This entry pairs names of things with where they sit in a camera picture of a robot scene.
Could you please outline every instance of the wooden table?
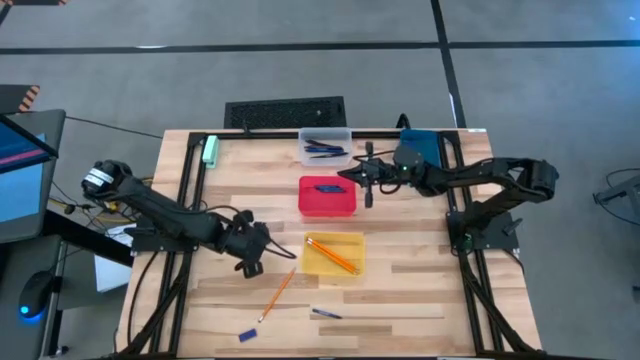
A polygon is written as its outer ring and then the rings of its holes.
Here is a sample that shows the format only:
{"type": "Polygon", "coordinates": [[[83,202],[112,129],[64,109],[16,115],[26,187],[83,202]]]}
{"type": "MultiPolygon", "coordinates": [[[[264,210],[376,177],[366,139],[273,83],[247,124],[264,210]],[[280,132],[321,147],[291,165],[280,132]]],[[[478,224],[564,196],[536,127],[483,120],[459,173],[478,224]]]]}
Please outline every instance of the wooden table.
{"type": "MultiPolygon", "coordinates": [[[[188,134],[188,130],[167,131],[162,142],[153,188],[172,198],[178,193],[188,134]]],[[[460,138],[467,164],[492,156],[486,132],[461,130],[460,138]]],[[[365,153],[364,144],[365,140],[354,140],[355,153],[365,153]]],[[[374,145],[376,151],[392,150],[397,140],[375,140],[374,145]]],[[[206,173],[203,199],[209,206],[228,204],[253,210],[256,220],[267,223],[273,239],[298,255],[307,231],[362,232],[366,237],[365,274],[352,279],[298,272],[267,319],[258,324],[265,304],[286,274],[294,266],[301,268],[299,260],[265,253],[265,273],[245,280],[233,270],[237,259],[202,248],[193,257],[178,356],[475,354],[458,260],[450,254],[444,220],[446,196],[424,198],[409,187],[385,196],[376,189],[371,209],[364,208],[364,192],[359,192],[353,217],[305,219],[297,208],[298,179],[335,175],[336,169],[302,167],[297,151],[297,140],[222,140],[218,166],[206,173]],[[315,315],[312,307],[344,319],[315,315]],[[258,337],[240,343],[238,334],[251,328],[257,329],[258,337]]],[[[199,161],[196,155],[194,163],[199,161]]],[[[188,199],[197,166],[192,169],[188,199]]],[[[499,187],[483,185],[471,190],[475,199],[484,200],[499,187]]],[[[520,268],[499,250],[485,253],[496,305],[523,339],[539,348],[520,268]]],[[[149,257],[139,255],[133,267],[120,318],[119,349],[126,343],[133,289],[149,257]]],[[[163,266],[161,254],[141,286],[134,334],[156,306],[163,266]]],[[[478,308],[485,347],[490,348],[486,315],[479,303],[478,308]]],[[[166,319],[172,318],[170,309],[166,319]]],[[[165,321],[161,350],[167,349],[170,323],[165,321]]]]}

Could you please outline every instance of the pencil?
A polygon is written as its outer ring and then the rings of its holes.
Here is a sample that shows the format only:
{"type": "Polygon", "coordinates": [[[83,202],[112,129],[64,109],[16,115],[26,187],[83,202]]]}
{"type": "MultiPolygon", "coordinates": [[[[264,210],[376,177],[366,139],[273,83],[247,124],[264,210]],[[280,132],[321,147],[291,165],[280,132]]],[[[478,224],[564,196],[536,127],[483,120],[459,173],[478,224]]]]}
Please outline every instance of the pencil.
{"type": "Polygon", "coordinates": [[[276,303],[276,300],[278,300],[278,297],[280,296],[280,294],[282,293],[282,290],[284,290],[284,288],[287,287],[287,284],[289,284],[289,281],[291,281],[291,278],[293,277],[293,274],[296,272],[296,268],[293,268],[293,270],[291,270],[291,272],[289,273],[289,275],[287,275],[287,277],[284,279],[284,281],[282,282],[282,284],[280,285],[280,288],[278,289],[278,291],[276,291],[276,294],[273,295],[273,298],[271,299],[271,301],[269,302],[269,305],[267,305],[267,307],[264,309],[264,311],[262,312],[262,316],[260,316],[260,319],[258,319],[258,322],[262,322],[262,320],[264,320],[264,317],[267,316],[267,314],[269,313],[269,311],[271,310],[271,308],[273,307],[273,304],[276,303]]]}
{"type": "Polygon", "coordinates": [[[342,266],[348,272],[350,272],[352,274],[358,274],[358,269],[356,269],[356,267],[354,265],[349,263],[347,260],[343,259],[340,255],[338,255],[338,254],[334,253],[333,251],[329,250],[329,248],[327,248],[326,246],[324,246],[324,245],[322,245],[322,244],[320,244],[317,241],[314,241],[312,239],[307,239],[307,243],[309,245],[311,245],[313,248],[315,248],[316,250],[318,250],[321,253],[323,253],[325,256],[327,256],[329,259],[331,259],[331,261],[333,261],[336,264],[342,266]]]}

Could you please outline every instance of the red box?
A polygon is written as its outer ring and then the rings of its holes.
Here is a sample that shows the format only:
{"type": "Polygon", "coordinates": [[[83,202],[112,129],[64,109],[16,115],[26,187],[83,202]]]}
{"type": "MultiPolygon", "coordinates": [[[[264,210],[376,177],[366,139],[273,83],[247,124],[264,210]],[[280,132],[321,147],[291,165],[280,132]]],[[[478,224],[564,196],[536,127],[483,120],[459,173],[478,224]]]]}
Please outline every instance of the red box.
{"type": "Polygon", "coordinates": [[[356,184],[340,176],[303,176],[298,209],[304,216],[351,216],[356,211],[356,184]],[[345,192],[321,192],[316,185],[336,185],[345,192]]]}

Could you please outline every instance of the black line on floor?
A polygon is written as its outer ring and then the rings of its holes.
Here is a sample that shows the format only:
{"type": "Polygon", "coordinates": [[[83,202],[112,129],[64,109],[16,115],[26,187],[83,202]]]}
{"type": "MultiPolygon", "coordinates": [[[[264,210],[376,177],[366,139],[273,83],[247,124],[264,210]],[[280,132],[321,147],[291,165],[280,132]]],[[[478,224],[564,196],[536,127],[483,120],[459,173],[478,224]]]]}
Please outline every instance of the black line on floor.
{"type": "Polygon", "coordinates": [[[437,49],[436,42],[331,42],[293,44],[231,44],[120,47],[0,48],[0,55],[166,54],[216,52],[268,52],[317,50],[417,50],[437,49]]]}
{"type": "Polygon", "coordinates": [[[0,10],[0,26],[2,26],[4,19],[6,19],[7,15],[9,15],[9,10],[11,10],[11,5],[8,4],[5,4],[2,7],[2,10],[0,10]]]}
{"type": "Polygon", "coordinates": [[[450,49],[570,49],[640,47],[640,40],[454,41],[450,49]]]}
{"type": "Polygon", "coordinates": [[[449,95],[451,97],[450,100],[455,124],[458,128],[466,128],[467,120],[464,117],[464,110],[462,110],[462,99],[460,97],[458,81],[456,80],[456,72],[453,68],[453,59],[451,58],[440,2],[438,0],[431,0],[431,8],[433,9],[433,18],[438,32],[438,44],[440,45],[442,65],[444,66],[444,75],[447,79],[447,87],[449,88],[449,95]]]}

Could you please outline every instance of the yellow container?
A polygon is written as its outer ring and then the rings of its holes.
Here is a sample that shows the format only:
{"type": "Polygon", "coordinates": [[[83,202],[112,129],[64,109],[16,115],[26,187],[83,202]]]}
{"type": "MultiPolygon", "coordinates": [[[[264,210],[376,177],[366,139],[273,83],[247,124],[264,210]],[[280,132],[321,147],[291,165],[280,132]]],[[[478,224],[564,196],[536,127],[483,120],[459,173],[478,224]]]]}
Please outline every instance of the yellow container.
{"type": "Polygon", "coordinates": [[[305,274],[358,277],[364,274],[364,234],[362,233],[325,233],[308,232],[304,234],[304,250],[302,252],[302,271],[305,274]],[[307,239],[328,247],[358,269],[351,274],[336,264],[326,255],[307,243],[307,239]]]}

